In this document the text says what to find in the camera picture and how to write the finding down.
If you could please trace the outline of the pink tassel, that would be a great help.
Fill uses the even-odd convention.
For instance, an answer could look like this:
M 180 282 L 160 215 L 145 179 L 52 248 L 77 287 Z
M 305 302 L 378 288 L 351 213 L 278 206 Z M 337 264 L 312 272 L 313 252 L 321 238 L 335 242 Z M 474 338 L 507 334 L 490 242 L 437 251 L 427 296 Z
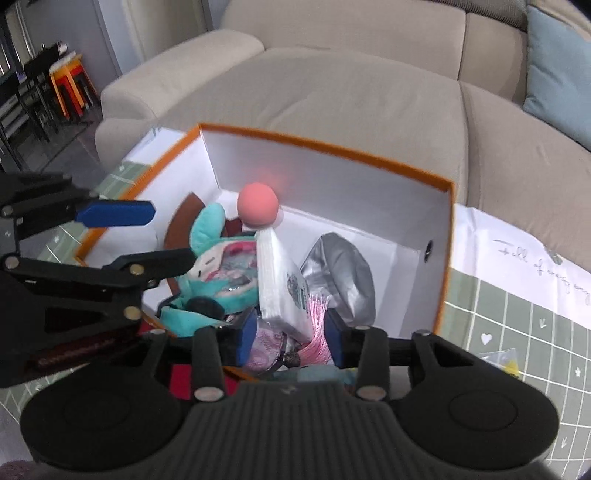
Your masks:
M 311 341 L 297 351 L 300 366 L 328 365 L 332 362 L 328 342 L 325 340 L 325 313 L 328 311 L 328 299 L 322 295 L 311 295 L 308 298 L 312 338 Z

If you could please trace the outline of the dark red felt pouch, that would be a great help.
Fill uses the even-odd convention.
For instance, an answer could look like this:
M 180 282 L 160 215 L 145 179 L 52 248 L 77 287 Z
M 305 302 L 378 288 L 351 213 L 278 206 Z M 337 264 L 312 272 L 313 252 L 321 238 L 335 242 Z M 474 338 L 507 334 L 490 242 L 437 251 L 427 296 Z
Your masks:
M 189 247 L 191 227 L 205 204 L 197 195 L 190 193 L 182 201 L 174 213 L 168 226 L 163 247 L 165 250 L 184 249 Z M 242 220 L 239 218 L 226 219 L 221 231 L 222 237 L 238 236 L 242 233 Z

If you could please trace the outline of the white tissue pack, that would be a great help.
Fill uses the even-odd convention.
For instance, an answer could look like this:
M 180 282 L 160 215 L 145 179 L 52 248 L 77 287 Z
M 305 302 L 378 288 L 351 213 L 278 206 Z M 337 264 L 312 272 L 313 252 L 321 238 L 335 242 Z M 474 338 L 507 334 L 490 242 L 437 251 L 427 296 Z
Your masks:
M 263 321 L 298 343 L 311 342 L 308 284 L 273 228 L 256 233 L 256 262 Z

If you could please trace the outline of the silver fabric bag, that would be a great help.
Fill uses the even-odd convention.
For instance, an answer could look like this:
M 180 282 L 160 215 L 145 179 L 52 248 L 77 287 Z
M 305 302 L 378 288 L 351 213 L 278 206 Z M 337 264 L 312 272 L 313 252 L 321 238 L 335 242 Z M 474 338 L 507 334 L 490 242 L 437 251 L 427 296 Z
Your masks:
M 301 264 L 311 294 L 328 300 L 349 326 L 370 326 L 376 320 L 372 270 L 353 243 L 331 232 L 315 242 Z

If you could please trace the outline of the pink soft ball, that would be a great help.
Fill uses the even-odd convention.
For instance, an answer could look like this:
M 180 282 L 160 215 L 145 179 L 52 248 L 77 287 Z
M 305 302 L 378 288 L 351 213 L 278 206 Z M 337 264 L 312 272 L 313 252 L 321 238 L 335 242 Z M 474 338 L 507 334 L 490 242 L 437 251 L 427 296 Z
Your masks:
M 238 217 L 250 227 L 266 227 L 276 221 L 280 202 L 270 186 L 249 183 L 238 193 Z

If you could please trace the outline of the red transparent storage box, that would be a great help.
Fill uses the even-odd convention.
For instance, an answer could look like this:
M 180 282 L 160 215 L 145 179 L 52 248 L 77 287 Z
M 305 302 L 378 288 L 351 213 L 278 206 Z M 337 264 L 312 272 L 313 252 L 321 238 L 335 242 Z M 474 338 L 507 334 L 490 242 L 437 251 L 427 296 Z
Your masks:
M 156 367 L 156 378 L 167 385 L 170 393 L 182 401 L 212 402 L 217 400 L 195 400 L 192 395 L 192 339 L 176 338 L 153 320 L 144 320 L 140 327 L 142 334 L 164 336 L 167 343 L 160 362 Z M 238 391 L 246 382 L 256 382 L 256 376 L 243 367 L 224 366 L 226 396 Z

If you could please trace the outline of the orange stools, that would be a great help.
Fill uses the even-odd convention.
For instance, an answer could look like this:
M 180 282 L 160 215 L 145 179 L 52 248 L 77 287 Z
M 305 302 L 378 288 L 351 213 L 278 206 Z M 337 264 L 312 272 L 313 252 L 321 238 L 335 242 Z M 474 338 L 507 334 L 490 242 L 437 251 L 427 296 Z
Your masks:
M 81 119 L 84 111 L 99 101 L 82 58 L 81 54 L 73 52 L 55 62 L 49 69 L 49 78 L 66 120 Z

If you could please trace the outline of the orange cardboard box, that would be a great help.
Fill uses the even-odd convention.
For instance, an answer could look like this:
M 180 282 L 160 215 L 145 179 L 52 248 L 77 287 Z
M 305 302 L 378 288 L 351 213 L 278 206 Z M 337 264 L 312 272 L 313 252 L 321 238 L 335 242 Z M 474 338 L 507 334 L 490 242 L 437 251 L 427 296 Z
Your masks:
M 452 181 L 322 142 L 222 125 L 156 129 L 127 161 L 142 170 L 121 198 L 150 201 L 155 216 L 143 227 L 89 230 L 74 253 L 79 263 L 98 267 L 158 250 L 187 196 L 235 214 L 242 187 L 260 182 L 279 198 L 274 229 L 295 262 L 322 234 L 338 233 L 370 265 L 377 327 L 402 338 L 439 329 L 454 226 Z

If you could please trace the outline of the black dining chair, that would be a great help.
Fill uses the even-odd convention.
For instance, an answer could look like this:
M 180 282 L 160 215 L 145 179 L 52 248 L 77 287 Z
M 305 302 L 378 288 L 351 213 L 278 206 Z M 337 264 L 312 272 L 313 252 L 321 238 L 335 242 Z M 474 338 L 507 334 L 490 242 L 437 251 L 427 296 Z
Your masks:
M 47 161 L 50 164 L 75 139 L 60 138 L 62 131 L 55 115 L 55 109 L 49 105 L 49 70 L 63 57 L 61 42 L 50 47 L 43 47 L 40 52 L 24 65 L 24 76 L 19 77 L 14 70 L 1 75 L 1 170 L 6 172 L 3 161 L 9 160 L 16 171 L 28 170 L 28 165 L 10 138 L 18 134 L 21 128 L 29 129 L 41 141 L 54 149 Z

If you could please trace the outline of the small yellow packet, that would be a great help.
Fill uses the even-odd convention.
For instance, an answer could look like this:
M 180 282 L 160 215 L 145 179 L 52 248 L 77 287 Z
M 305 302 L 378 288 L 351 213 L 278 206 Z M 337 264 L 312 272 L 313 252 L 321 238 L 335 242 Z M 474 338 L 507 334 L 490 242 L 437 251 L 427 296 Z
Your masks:
M 519 369 L 518 353 L 515 348 L 484 352 L 479 354 L 478 357 L 517 379 L 522 378 Z

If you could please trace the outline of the beige sofa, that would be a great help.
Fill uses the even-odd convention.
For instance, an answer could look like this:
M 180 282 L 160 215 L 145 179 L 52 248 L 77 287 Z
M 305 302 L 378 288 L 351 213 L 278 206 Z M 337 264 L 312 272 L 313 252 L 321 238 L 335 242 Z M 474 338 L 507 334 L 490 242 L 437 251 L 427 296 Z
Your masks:
M 153 127 L 290 134 L 455 183 L 459 203 L 590 265 L 590 148 L 523 109 L 526 32 L 435 1 L 231 1 L 102 92 L 100 160 Z

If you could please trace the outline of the light blue cushion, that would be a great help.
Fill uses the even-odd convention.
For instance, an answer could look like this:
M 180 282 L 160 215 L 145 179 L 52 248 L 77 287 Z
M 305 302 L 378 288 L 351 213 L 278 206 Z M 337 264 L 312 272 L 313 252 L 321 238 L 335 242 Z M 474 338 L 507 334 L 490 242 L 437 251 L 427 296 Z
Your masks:
M 527 3 L 523 109 L 590 148 L 590 19 L 569 1 Z

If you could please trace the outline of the grey cushion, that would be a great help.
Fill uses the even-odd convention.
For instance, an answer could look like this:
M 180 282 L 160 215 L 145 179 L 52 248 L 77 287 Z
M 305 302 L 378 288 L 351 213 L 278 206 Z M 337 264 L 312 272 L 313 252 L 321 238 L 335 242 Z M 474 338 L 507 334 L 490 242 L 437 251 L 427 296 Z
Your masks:
M 528 29 L 527 2 L 525 0 L 435 0 L 466 13 L 474 13 L 502 22 L 526 32 Z

